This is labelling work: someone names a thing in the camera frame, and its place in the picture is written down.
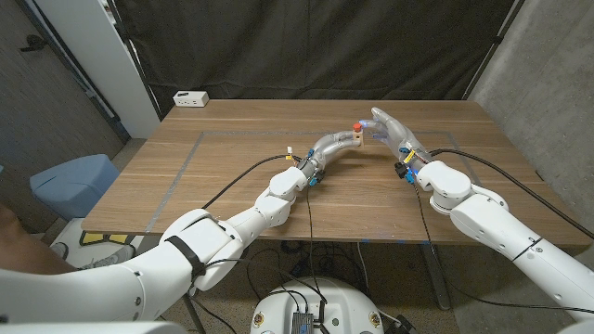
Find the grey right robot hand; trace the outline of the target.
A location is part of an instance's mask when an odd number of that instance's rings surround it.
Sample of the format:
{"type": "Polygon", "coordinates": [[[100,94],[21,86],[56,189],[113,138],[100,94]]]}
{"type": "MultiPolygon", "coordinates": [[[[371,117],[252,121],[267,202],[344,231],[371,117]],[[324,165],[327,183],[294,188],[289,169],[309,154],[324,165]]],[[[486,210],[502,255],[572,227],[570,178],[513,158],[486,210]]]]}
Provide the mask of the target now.
{"type": "Polygon", "coordinates": [[[417,173],[433,158],[414,134],[397,119],[379,108],[372,108],[371,120],[360,120],[365,132],[384,143],[397,158],[417,173]]]}

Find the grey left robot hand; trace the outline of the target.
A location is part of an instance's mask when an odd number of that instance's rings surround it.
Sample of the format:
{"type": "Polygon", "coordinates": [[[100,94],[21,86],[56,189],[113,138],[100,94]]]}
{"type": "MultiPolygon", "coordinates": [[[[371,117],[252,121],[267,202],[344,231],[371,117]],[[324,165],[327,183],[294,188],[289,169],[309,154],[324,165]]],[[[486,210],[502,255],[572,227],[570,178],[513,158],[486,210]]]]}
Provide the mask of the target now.
{"type": "Polygon", "coordinates": [[[361,145],[362,135],[355,135],[352,131],[324,135],[314,144],[313,152],[298,163],[297,168],[307,178],[311,178],[315,173],[323,171],[340,150],[361,145]]]}

